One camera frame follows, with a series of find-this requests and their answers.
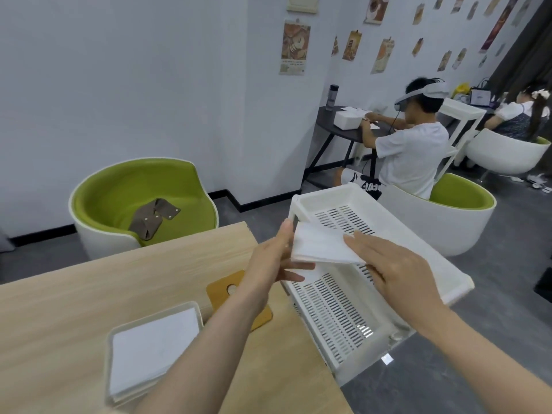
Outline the person's left forearm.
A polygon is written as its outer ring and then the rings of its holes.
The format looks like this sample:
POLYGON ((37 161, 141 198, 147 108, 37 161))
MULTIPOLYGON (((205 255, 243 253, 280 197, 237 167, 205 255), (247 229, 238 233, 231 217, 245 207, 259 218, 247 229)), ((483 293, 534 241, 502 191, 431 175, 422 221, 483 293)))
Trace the person's left forearm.
POLYGON ((217 310, 134 414, 218 414, 267 290, 238 289, 217 310))

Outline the brown cloth with snaps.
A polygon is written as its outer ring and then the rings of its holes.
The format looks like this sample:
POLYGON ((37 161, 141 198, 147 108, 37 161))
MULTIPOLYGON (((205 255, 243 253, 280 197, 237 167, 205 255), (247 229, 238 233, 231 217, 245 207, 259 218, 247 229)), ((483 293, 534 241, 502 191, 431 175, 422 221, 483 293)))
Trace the brown cloth with snaps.
POLYGON ((128 230, 142 241, 153 239, 164 220, 171 221, 181 212, 169 201, 156 198, 139 207, 131 218, 128 230))

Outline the black round table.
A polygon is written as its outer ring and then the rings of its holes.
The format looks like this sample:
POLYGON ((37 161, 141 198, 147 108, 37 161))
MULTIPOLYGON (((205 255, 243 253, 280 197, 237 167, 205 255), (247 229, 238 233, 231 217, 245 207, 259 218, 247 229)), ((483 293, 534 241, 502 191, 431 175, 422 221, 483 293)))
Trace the black round table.
MULTIPOLYGON (((334 119, 337 111, 341 111, 338 110, 338 106, 334 106, 332 111, 326 110, 325 106, 319 108, 315 127, 328 132, 328 136, 322 144, 321 148, 318 150, 310 165, 305 168, 302 181, 306 181, 307 178, 313 173, 337 168, 338 166, 345 167, 348 164, 353 163, 354 159, 352 157, 352 150, 356 143, 362 143, 362 132, 361 129, 342 130, 334 125, 334 119), (332 163, 318 165, 319 160, 335 137, 345 139, 349 142, 347 153, 344 156, 344 159, 332 163)), ((372 130, 376 137, 386 136, 393 131, 392 127, 384 122, 376 122, 376 126, 379 126, 379 128, 372 130)), ((363 157, 370 163, 369 177, 375 178, 377 153, 372 152, 363 157)))

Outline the person's right forearm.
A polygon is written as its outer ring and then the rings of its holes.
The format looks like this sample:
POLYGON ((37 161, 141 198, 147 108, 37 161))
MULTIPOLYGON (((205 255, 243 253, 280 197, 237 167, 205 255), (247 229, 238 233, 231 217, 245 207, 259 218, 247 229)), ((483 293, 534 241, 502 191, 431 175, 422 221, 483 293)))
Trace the person's right forearm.
POLYGON ((429 340, 488 414, 552 414, 552 386, 476 332, 439 297, 415 300, 409 324, 429 340))

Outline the black object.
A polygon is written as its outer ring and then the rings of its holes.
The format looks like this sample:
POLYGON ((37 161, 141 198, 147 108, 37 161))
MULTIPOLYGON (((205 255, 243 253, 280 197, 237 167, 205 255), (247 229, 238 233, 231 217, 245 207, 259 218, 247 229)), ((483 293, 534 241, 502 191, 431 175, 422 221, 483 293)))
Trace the black object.
POLYGON ((552 267, 548 267, 536 282, 534 292, 552 304, 552 267))

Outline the person's left hand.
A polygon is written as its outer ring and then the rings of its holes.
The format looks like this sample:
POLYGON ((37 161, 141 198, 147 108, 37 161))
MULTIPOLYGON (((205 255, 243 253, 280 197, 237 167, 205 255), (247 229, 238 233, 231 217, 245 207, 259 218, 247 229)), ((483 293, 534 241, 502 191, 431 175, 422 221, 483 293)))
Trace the person's left hand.
POLYGON ((245 305, 245 312, 252 319, 266 306, 269 291, 274 283, 302 282, 305 278, 298 271, 312 271, 315 268, 314 263, 294 262, 291 258, 280 259, 276 235, 255 248, 237 288, 239 301, 245 305))

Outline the white box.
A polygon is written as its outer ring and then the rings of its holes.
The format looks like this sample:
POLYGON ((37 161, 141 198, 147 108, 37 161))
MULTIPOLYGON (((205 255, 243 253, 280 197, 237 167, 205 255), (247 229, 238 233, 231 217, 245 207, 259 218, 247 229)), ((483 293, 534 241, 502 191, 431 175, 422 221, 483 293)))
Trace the white box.
POLYGON ((342 131, 356 130, 367 113, 367 110, 345 107, 335 113, 333 124, 342 131))

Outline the white shelf cart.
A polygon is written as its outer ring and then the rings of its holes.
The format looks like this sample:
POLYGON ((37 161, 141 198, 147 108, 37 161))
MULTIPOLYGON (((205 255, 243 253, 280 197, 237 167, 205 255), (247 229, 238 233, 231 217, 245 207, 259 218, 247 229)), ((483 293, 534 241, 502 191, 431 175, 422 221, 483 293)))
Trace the white shelf cart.
POLYGON ((435 181, 441 179, 450 165, 457 159, 458 154, 463 152, 464 146, 476 135, 476 128, 485 115, 485 110, 446 98, 439 113, 458 121, 457 128, 449 137, 449 147, 445 154, 447 162, 437 173, 435 181))

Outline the white headset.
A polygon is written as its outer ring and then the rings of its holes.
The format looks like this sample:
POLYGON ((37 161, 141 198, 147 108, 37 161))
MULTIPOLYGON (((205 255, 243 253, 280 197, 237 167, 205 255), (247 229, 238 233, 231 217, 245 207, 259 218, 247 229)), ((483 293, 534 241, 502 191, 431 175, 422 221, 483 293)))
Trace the white headset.
POLYGON ((404 112, 408 99, 420 95, 435 99, 446 99, 449 97, 449 88, 445 81, 438 78, 435 82, 427 84, 423 88, 412 90, 404 96, 399 97, 394 103, 395 110, 397 112, 404 112))

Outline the white napkin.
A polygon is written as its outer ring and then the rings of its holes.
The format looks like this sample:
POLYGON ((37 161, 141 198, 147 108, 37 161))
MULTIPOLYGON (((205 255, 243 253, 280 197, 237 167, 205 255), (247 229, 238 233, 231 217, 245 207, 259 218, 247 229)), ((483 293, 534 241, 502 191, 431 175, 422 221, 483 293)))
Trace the white napkin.
POLYGON ((345 234, 311 222, 298 222, 290 258, 294 262, 356 264, 365 262, 344 241, 345 234))

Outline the person's right hand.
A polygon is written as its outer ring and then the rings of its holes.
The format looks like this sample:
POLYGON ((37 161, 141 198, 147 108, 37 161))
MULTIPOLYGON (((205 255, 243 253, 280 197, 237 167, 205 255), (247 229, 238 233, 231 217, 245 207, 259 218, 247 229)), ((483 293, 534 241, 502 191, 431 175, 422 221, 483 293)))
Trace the person's right hand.
POLYGON ((425 334, 447 312, 430 265, 423 257, 391 241, 388 251, 365 248, 355 242, 354 234, 345 235, 344 241, 383 276, 385 290, 378 292, 417 332, 425 334))

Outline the white plastic tiered cart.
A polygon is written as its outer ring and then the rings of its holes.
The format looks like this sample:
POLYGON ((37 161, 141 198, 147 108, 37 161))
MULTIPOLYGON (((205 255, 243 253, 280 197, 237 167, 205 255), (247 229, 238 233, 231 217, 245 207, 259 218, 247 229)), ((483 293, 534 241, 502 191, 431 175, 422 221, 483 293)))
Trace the white plastic tiered cart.
MULTIPOLYGON (((453 305, 471 292, 472 278, 414 234, 355 185, 294 195, 289 218, 334 229, 338 237, 355 230, 410 249, 431 267, 440 297, 453 305)), ((379 361, 415 330, 376 291, 363 265, 317 263, 311 280, 286 283, 326 365, 343 386, 379 361)))

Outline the white shell chair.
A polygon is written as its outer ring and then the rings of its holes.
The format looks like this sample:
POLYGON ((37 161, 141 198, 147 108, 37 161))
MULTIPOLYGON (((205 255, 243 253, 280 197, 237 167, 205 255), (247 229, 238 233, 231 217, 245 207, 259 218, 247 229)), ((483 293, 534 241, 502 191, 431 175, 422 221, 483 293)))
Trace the white shell chair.
POLYGON ((527 142, 483 129, 465 144, 464 152, 469 160, 489 172, 518 175, 532 170, 549 146, 550 141, 542 137, 527 142))

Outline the wooden coaster with hole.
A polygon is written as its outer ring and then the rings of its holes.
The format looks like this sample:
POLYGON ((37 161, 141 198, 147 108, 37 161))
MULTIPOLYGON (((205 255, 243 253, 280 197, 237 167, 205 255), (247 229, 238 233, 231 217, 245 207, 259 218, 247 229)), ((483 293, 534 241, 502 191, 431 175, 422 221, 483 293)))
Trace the wooden coaster with hole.
MULTIPOLYGON (((227 301, 227 299, 236 291, 240 285, 244 270, 234 272, 228 276, 218 279, 206 287, 206 293, 211 303, 212 312, 216 313, 218 309, 227 301)), ((271 308, 266 305, 252 323, 251 332, 262 327, 273 319, 271 308)))

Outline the group of wall posters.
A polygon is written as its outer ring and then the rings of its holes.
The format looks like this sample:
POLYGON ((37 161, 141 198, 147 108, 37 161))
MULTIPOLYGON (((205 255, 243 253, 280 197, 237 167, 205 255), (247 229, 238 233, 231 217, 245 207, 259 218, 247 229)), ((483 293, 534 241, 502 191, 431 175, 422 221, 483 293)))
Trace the group of wall posters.
MULTIPOLYGON (((313 10, 311 7, 308 7, 307 5, 302 5, 300 4, 300 1, 307 2, 309 0, 289 0, 291 4, 288 4, 287 6, 288 11, 302 12, 302 13, 315 13, 316 9, 313 10)), ((404 6, 405 1, 408 1, 408 0, 399 0, 399 1, 401 1, 401 6, 404 6)), ((436 0, 432 9, 435 11, 438 11, 441 8, 443 1, 444 0, 436 0)), ((460 12, 464 1, 465 0, 455 0, 454 5, 451 8, 451 15, 457 14, 460 12)), ((486 10, 484 11, 484 16, 488 17, 492 15, 494 10, 500 3, 500 1, 501 0, 491 0, 486 10)), ((492 45, 496 36, 500 32, 500 29, 507 21, 509 15, 512 13, 518 1, 519 0, 508 0, 508 3, 505 6, 505 9, 501 13, 498 21, 496 22, 496 25, 493 27, 491 34, 485 41, 484 45, 481 47, 480 53, 486 53, 488 51, 488 48, 492 45)), ((515 20, 513 23, 515 26, 519 24, 518 19, 521 19, 523 14, 526 13, 531 2, 532 0, 524 1, 524 4, 522 5, 521 10, 518 12, 520 14, 518 14, 515 17, 515 20)), ((474 14, 477 12, 478 6, 479 6, 479 0, 475 0, 473 2, 473 5, 470 8, 470 11, 466 17, 466 20, 470 21, 473 19, 474 14)), ((383 23, 388 7, 389 7, 389 0, 369 0, 365 18, 363 20, 363 24, 380 26, 383 23)), ((416 11, 412 19, 412 26, 418 26, 421 23, 423 19, 424 11, 425 11, 424 3, 421 3, 416 7, 416 11)), ((305 67, 302 63, 305 62, 307 59, 307 50, 308 50, 308 41, 309 41, 308 38, 310 37, 310 31, 311 31, 311 26, 301 24, 298 20, 296 22, 286 21, 284 25, 284 38, 283 38, 282 52, 281 52, 282 63, 280 67, 280 74, 287 73, 291 75, 292 70, 293 71, 297 70, 299 74, 304 73, 305 67)), ((343 60, 349 61, 349 62, 354 61, 358 51, 358 47, 360 46, 360 43, 361 43, 361 39, 362 39, 362 33, 359 32, 358 30, 350 32, 346 47, 343 52, 343 56, 342 56, 343 60)), ((417 55, 419 55, 419 52, 423 47, 423 43, 424 43, 424 37, 421 37, 417 40, 416 44, 412 49, 412 53, 411 53, 412 57, 417 57, 417 55)), ((393 39, 393 37, 383 39, 380 45, 376 60, 374 62, 374 66, 371 70, 371 74, 381 74, 385 71, 389 62, 390 55, 392 54, 392 50, 394 49, 395 45, 396 45, 396 41, 393 39)), ((458 65, 462 62, 463 58, 466 55, 466 50, 467 48, 463 48, 460 51, 459 56, 453 65, 453 69, 458 68, 458 65)), ((338 53, 339 53, 339 47, 338 47, 338 41, 336 36, 333 44, 333 50, 332 50, 331 56, 335 56, 338 53)), ((444 54, 441 62, 439 63, 439 68, 437 70, 438 72, 442 72, 446 69, 446 66, 450 60, 451 55, 452 55, 451 50, 448 50, 444 54)))

